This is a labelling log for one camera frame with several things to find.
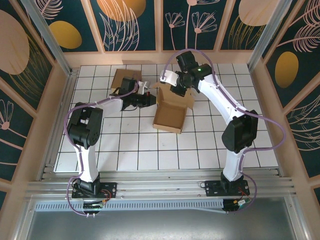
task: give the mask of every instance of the yellow circle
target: yellow circle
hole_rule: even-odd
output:
[[[66,49],[76,49],[80,47],[82,38],[80,32],[66,21],[55,21],[49,25],[58,44]]]
[[[248,26],[263,26],[269,22],[279,0],[241,0],[239,18]]]
[[[130,9],[132,9],[136,18],[140,17],[146,9],[146,0],[97,0],[97,3],[105,15],[120,22],[131,19]]]
[[[295,80],[299,69],[299,60],[297,56],[286,51],[276,61],[275,81],[280,88],[287,88]]]
[[[28,36],[20,23],[0,10],[0,69],[8,74],[22,73],[28,65]]]

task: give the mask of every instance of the box flap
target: box flap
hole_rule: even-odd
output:
[[[121,83],[124,78],[133,78],[135,80],[141,80],[141,71],[117,69],[113,77],[111,89],[115,90],[116,88],[121,87]]]
[[[160,82],[157,82],[152,86],[153,88],[159,88],[158,89],[158,97],[157,102],[161,104],[161,101],[164,101],[166,103],[170,103],[173,105],[180,105],[180,106],[186,106],[190,109],[193,109],[195,98],[194,93],[191,89],[187,89],[185,96],[179,96],[172,91],[170,91],[170,84],[163,84]]]
[[[187,108],[162,101],[157,107],[153,127],[180,134],[185,123]]]

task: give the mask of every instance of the gray metal floor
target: gray metal floor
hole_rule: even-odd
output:
[[[28,240],[291,240],[296,239],[283,198],[259,198],[234,214],[200,210],[35,212]]]

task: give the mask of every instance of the black object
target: black object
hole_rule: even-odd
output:
[[[111,95],[121,96],[131,92],[135,88],[136,82],[137,81],[133,78],[124,77],[121,83],[121,87],[119,87],[115,91],[117,93],[114,92]],[[129,106],[144,108],[156,104],[156,97],[150,94],[150,92],[146,92],[144,94],[131,93],[130,95],[124,96],[121,99],[123,100],[121,109],[122,111]]]
[[[78,102],[75,106],[84,105]],[[103,118],[103,110],[96,107],[84,107],[73,111],[67,131],[72,142],[85,149],[97,143]]]
[[[257,115],[255,110],[249,113]],[[245,147],[250,147],[257,137],[258,118],[242,115],[233,117],[222,134],[222,142],[224,146],[236,154]]]
[[[244,176],[230,182],[221,173],[221,180],[205,181],[203,188],[207,197],[242,196],[239,188],[248,196],[250,195],[248,181],[244,180]]]
[[[223,199],[223,211],[226,212],[234,212],[237,211],[239,209],[239,205],[238,202],[234,203],[236,199]]]
[[[92,192],[89,192],[87,189],[84,189],[83,186],[79,185],[79,181],[80,179],[78,179],[78,181],[73,185],[73,191],[71,195],[73,199],[89,199],[89,198],[105,199],[106,194],[102,192],[102,190],[108,190],[111,193],[111,196],[108,194],[107,196],[108,198],[111,197],[112,199],[114,199],[116,197],[116,194],[117,194],[116,182],[100,182],[100,177],[98,177],[96,181],[99,182],[99,189],[96,187],[95,188],[96,192],[92,193]]]
[[[176,57],[176,61],[179,64],[179,68],[184,73],[199,66],[199,64],[196,62],[195,56],[191,53],[191,51],[181,53]]]
[[[187,89],[194,88],[198,93],[199,81],[205,76],[212,74],[212,68],[208,64],[199,64],[195,60],[195,56],[191,51],[186,51],[176,57],[181,71],[175,73],[179,75],[176,86],[171,86],[171,92],[184,97]]]

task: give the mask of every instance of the grid line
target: grid line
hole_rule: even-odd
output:
[[[241,99],[242,99],[242,105],[245,106],[244,99],[243,99],[242,93],[241,93],[241,91],[240,91],[240,85],[239,85],[238,78],[237,78],[237,75],[236,75],[236,74],[235,74],[235,80],[236,80],[236,84],[238,85],[238,88],[239,88],[240,96],[241,96]],[[255,151],[255,155],[256,155],[256,158],[258,159],[259,167],[261,167],[257,151]]]

